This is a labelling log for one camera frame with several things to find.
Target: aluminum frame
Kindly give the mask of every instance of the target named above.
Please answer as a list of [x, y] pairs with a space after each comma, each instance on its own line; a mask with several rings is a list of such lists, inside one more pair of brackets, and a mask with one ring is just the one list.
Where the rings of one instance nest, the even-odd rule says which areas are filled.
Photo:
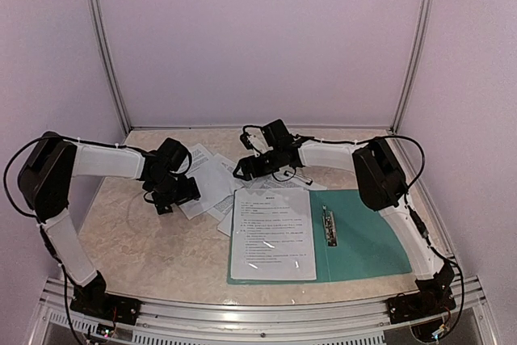
[[111, 98], [115, 105], [116, 115], [120, 123], [120, 127], [124, 131], [124, 135], [128, 135], [131, 130], [131, 120], [129, 119], [128, 109], [124, 103], [122, 92], [119, 88], [119, 83], [116, 78], [113, 60], [109, 45], [107, 43], [106, 30], [103, 23], [103, 13], [101, 11], [99, 0], [88, 0], [90, 8], [91, 20], [93, 23], [95, 38], [99, 46], [99, 54], [103, 63], [104, 72], [106, 73], [107, 84], [109, 86]]
[[[176, 126], [135, 126], [133, 131], [162, 131], [178, 129], [242, 129], [244, 124], [228, 125], [176, 125]], [[379, 129], [389, 131], [386, 125], [321, 125], [321, 124], [287, 124], [289, 128], [335, 128], [335, 129]]]
[[[69, 295], [73, 287], [69, 285]], [[452, 283], [456, 303], [460, 304], [460, 281], [456, 274]], [[39, 345], [48, 327], [49, 314], [65, 312], [64, 285], [49, 279], [40, 297], [36, 325], [30, 345]], [[327, 343], [332, 339], [376, 334], [410, 323], [391, 325], [385, 300], [388, 297], [316, 305], [241, 306], [206, 305], [141, 298], [144, 302], [135, 326], [119, 324], [121, 330], [132, 332], [133, 342], [155, 343], [153, 339], [180, 338], [201, 343]], [[476, 276], [465, 280], [466, 309], [475, 309], [477, 324], [485, 345], [496, 345], [490, 325], [490, 310]], [[74, 327], [109, 323], [71, 312]], [[61, 319], [59, 324], [65, 326]], [[139, 336], [145, 342], [136, 342]]]
[[[410, 156], [406, 150], [406, 148], [402, 145], [402, 141], [400, 139], [391, 139], [390, 144], [394, 145], [394, 148], [397, 152], [397, 156], [401, 157], [401, 164], [404, 167], [404, 170], [410, 173], [410, 176], [415, 176], [417, 170], [414, 168], [413, 163], [410, 160]], [[452, 255], [452, 243], [451, 238], [445, 228], [445, 225], [442, 221], [442, 217], [439, 215], [438, 209], [436, 208], [435, 203], [431, 199], [429, 191], [426, 186], [423, 184], [421, 179], [418, 179], [414, 183], [414, 188], [417, 190], [420, 198], [424, 206], [426, 207], [427, 213], [436, 228], [436, 233], [439, 235], [439, 239], [442, 242], [443, 248], [445, 249], [445, 255]]]
[[411, 91], [413, 90], [414, 80], [418, 71], [418, 64], [420, 62], [420, 57], [422, 56], [422, 50], [426, 39], [427, 24], [429, 23], [429, 17], [431, 15], [432, 1], [433, 0], [422, 0], [420, 3], [417, 29], [414, 34], [410, 63], [407, 67], [401, 98], [399, 99], [397, 110], [395, 111], [395, 117], [393, 118], [393, 123], [391, 125], [391, 130], [394, 133], [398, 133], [410, 101]]

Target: black cable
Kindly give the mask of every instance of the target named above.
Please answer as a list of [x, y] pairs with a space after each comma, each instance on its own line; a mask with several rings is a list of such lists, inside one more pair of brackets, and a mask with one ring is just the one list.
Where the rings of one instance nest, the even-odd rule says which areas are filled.
[[257, 128], [262, 131], [262, 127], [260, 127], [259, 125], [253, 125], [253, 124], [247, 124], [247, 125], [243, 126], [242, 131], [245, 133], [247, 128]]
[[72, 324], [72, 319], [70, 318], [70, 310], [68, 307], [68, 274], [66, 273], [65, 266], [61, 265], [61, 270], [63, 270], [63, 276], [65, 277], [65, 312], [66, 312], [66, 318], [68, 319], [68, 325], [70, 327], [70, 331], [72, 332], [72, 335], [74, 336], [75, 340], [78, 342], [79, 345], [84, 345], [83, 341], [79, 339], [78, 334], [75, 332], [74, 325]]
[[181, 173], [174, 173], [174, 172], [170, 171], [170, 175], [172, 175], [173, 177], [179, 177], [181, 175], [185, 175], [192, 167], [192, 154], [188, 149], [187, 149], [187, 158], [188, 158], [187, 169], [185, 169], [185, 171], [182, 171]]
[[313, 141], [317, 141], [319, 143], [323, 143], [323, 144], [327, 144], [327, 145], [365, 145], [375, 139], [402, 139], [404, 141], [410, 141], [411, 143], [413, 143], [414, 145], [416, 145], [418, 147], [418, 151], [420, 151], [420, 155], [422, 156], [422, 163], [420, 165], [420, 169], [418, 170], [418, 173], [411, 180], [410, 184], [407, 185], [407, 190], [406, 190], [406, 193], [404, 194], [404, 201], [406, 202], [406, 204], [408, 204], [407, 194], [410, 192], [410, 188], [420, 178], [420, 176], [423, 173], [423, 169], [426, 165], [426, 155], [423, 151], [423, 147], [420, 145], [420, 143], [418, 143], [412, 137], [405, 137], [404, 135], [384, 135], [382, 137], [373, 137], [372, 139], [367, 139], [366, 141], [357, 141], [357, 142], [355, 142], [355, 141], [326, 141], [323, 139], [317, 139], [316, 137], [304, 137], [304, 136], [300, 136], [300, 135], [297, 135], [297, 136], [306, 138], [307, 140], [313, 140]]
[[38, 220], [38, 217], [35, 215], [35, 214], [32, 214], [32, 213], [28, 213], [28, 212], [24, 212], [21, 208], [19, 208], [19, 206], [15, 203], [15, 201], [13, 200], [13, 197], [11, 195], [11, 192], [9, 191], [9, 187], [7, 186], [7, 174], [9, 173], [9, 169], [11, 168], [11, 165], [14, 163], [14, 161], [16, 160], [16, 158], [23, 152], [25, 151], [27, 148], [29, 148], [31, 145], [37, 143], [38, 141], [44, 141], [44, 140], [47, 140], [47, 139], [53, 139], [53, 138], [56, 138], [54, 136], [52, 137], [38, 137], [36, 139], [32, 139], [31, 141], [29, 141], [26, 145], [24, 145], [21, 149], [19, 149], [18, 151], [15, 152], [15, 154], [11, 157], [11, 159], [9, 160], [9, 162], [6, 164], [6, 168], [4, 169], [3, 171], [3, 190], [6, 192], [6, 197], [7, 199], [9, 200], [9, 202], [11, 203], [12, 207], [16, 210], [16, 212], [20, 213], [21, 215], [25, 216], [25, 217], [30, 217], [30, 218], [35, 218]]
[[79, 144], [83, 143], [85, 145], [97, 145], [97, 146], [101, 146], [101, 147], [107, 147], [107, 148], [110, 148], [110, 149], [126, 149], [126, 148], [128, 148], [126, 145], [109, 145], [108, 143], [100, 143], [98, 141], [84, 141], [84, 140], [80, 140], [80, 139], [73, 139], [72, 137], [63, 137], [62, 135], [56, 134], [56, 135], [47, 135], [47, 136], [44, 136], [44, 137], [37, 137], [36, 139], [32, 139], [26, 145], [24, 145], [22, 148], [20, 148], [18, 151], [16, 151], [15, 154], [9, 160], [9, 162], [6, 164], [6, 168], [3, 171], [3, 188], [4, 188], [4, 191], [6, 193], [7, 199], [11, 203], [12, 207], [16, 210], [16, 212], [20, 213], [21, 215], [23, 215], [25, 217], [35, 218], [35, 219], [37, 219], [37, 221], [39, 223], [40, 223], [40, 220], [38, 219], [37, 215], [23, 211], [15, 203], [15, 201], [13, 200], [13, 197], [11, 195], [11, 192], [9, 191], [9, 187], [7, 186], [7, 175], [9, 174], [9, 169], [11, 168], [12, 164], [15, 162], [16, 158], [18, 158], [18, 156], [23, 151], [25, 151], [31, 145], [34, 145], [35, 143], [37, 143], [39, 141], [46, 141], [48, 139], [62, 139], [64, 141], [72, 141], [74, 143], [79, 143]]
[[144, 201], [148, 204], [154, 204], [153, 200], [150, 200], [149, 198], [146, 197], [148, 194], [151, 194], [151, 191], [147, 191], [146, 193], [144, 193]]
[[431, 241], [429, 240], [429, 238], [426, 238], [426, 241], [427, 241], [427, 245], [429, 246], [429, 248], [433, 251], [433, 253], [438, 256], [440, 259], [442, 259], [444, 262], [447, 262], [449, 264], [451, 264], [452, 266], [456, 267], [458, 269], [458, 272], [460, 273], [460, 282], [461, 282], [461, 303], [460, 303], [460, 310], [458, 311], [458, 315], [456, 317], [456, 320], [454, 321], [454, 324], [452, 324], [451, 328], [447, 331], [447, 333], [445, 333], [444, 335], [442, 335], [441, 337], [438, 338], [438, 340], [441, 340], [441, 339], [444, 339], [445, 337], [447, 337], [448, 335], [450, 335], [452, 333], [452, 331], [456, 328], [456, 326], [458, 325], [458, 322], [460, 321], [460, 318], [461, 318], [461, 314], [463, 313], [463, 308], [464, 308], [464, 302], [465, 302], [465, 283], [464, 283], [464, 277], [463, 277], [463, 272], [461, 270], [461, 267], [458, 263], [446, 258], [445, 256], [443, 256], [442, 254], [440, 254], [436, 248], [434, 248], [432, 245], [431, 245]]
[[271, 175], [273, 176], [273, 179], [276, 181], [276, 182], [287, 182], [287, 181], [290, 181], [291, 179], [294, 178], [294, 176], [296, 175], [296, 168], [293, 167], [294, 171], [291, 172], [290, 174], [292, 174], [289, 178], [287, 179], [278, 179], [275, 175], [275, 173], [271, 173]]

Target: marble countertop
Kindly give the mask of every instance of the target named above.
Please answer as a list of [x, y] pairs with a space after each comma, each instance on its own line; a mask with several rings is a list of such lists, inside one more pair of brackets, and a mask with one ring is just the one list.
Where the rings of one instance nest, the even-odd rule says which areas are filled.
[[[380, 130], [297, 129], [325, 139], [363, 140]], [[156, 149], [166, 137], [186, 146], [201, 143], [213, 154], [237, 161], [249, 155], [239, 141], [240, 129], [133, 131], [126, 144]], [[355, 176], [327, 168], [301, 173], [329, 189], [357, 188]], [[322, 284], [229, 285], [226, 283], [229, 237], [218, 221], [201, 214], [188, 220], [181, 210], [159, 216], [143, 201], [141, 182], [106, 178], [91, 206], [79, 238], [107, 281], [108, 292], [167, 301], [218, 305], [293, 305], [350, 301], [415, 290], [414, 276], [383, 276]], [[438, 248], [435, 228], [418, 193], [415, 206]]]

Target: enclosure wall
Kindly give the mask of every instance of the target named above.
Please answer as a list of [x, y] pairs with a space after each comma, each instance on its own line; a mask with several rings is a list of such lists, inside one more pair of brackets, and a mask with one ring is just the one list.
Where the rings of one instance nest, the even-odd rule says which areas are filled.
[[[86, 0], [0, 0], [0, 5], [2, 169], [18, 148], [49, 129], [121, 141]], [[15, 163], [10, 174], [12, 191], [19, 168]], [[76, 226], [98, 185], [98, 179], [74, 182], [70, 202]], [[20, 196], [15, 199], [24, 205]], [[16, 213], [3, 189], [0, 219], [0, 342], [19, 345], [44, 282], [57, 267], [34, 220]]]
[[516, 21], [515, 0], [434, 0], [401, 127], [427, 152], [424, 183], [502, 343], [517, 330]]
[[391, 125], [421, 0], [100, 0], [133, 126]]

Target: paper sheet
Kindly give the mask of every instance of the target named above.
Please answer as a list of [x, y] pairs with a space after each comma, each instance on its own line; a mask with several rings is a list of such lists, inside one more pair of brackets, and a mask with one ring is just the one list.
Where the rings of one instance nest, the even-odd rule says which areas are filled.
[[308, 191], [238, 190], [233, 222], [233, 279], [316, 279]]
[[[199, 169], [204, 163], [208, 162], [210, 158], [212, 158], [212, 153], [206, 149], [203, 145], [198, 143], [194, 147], [189, 147], [188, 150], [192, 154], [192, 166], [189, 173], [193, 173], [197, 169]], [[188, 159], [185, 159], [178, 171], [184, 171], [188, 166]]]
[[187, 172], [187, 177], [195, 178], [201, 194], [199, 200], [188, 201], [179, 206], [190, 220], [232, 195], [235, 190], [242, 187], [242, 184], [236, 182], [202, 145], [195, 145], [189, 150], [192, 153], [192, 166]]
[[[223, 161], [226, 166], [231, 168], [231, 171], [235, 169], [237, 163], [230, 161], [228, 158], [220, 155], [216, 155], [214, 158]], [[298, 178], [289, 179], [287, 182], [277, 182], [271, 176], [270, 177], [261, 177], [255, 179], [253, 181], [242, 181], [244, 187], [253, 188], [253, 189], [280, 189], [280, 188], [295, 188], [301, 187], [308, 190], [326, 190], [325, 186], [322, 186], [318, 183], [313, 183], [312, 185], [307, 185], [305, 182], [299, 180]], [[216, 204], [212, 209], [208, 211], [213, 217], [217, 220], [222, 220], [221, 223], [217, 226], [217, 230], [229, 236], [232, 230], [232, 210], [233, 210], [233, 196], [229, 196], [222, 200], [219, 204]]]
[[[252, 181], [243, 181], [241, 179], [236, 179], [233, 177], [233, 171], [235, 170], [235, 167], [237, 166], [237, 163], [234, 161], [229, 160], [227, 157], [221, 154], [214, 155], [214, 159], [216, 159], [231, 175], [232, 179], [235, 180], [236, 184], [239, 184], [240, 187], [248, 187], [250, 188], [251, 185], [254, 183], [254, 180]], [[230, 196], [227, 196], [224, 198], [221, 202], [216, 204], [213, 208], [208, 210], [208, 214], [210, 214], [212, 217], [217, 219], [218, 221], [223, 221], [226, 216], [228, 216], [233, 210], [233, 193]], [[221, 224], [217, 226], [217, 229], [220, 230], [223, 234], [226, 234], [229, 236], [229, 229], [226, 232], [226, 226], [224, 226], [223, 230], [220, 229]]]

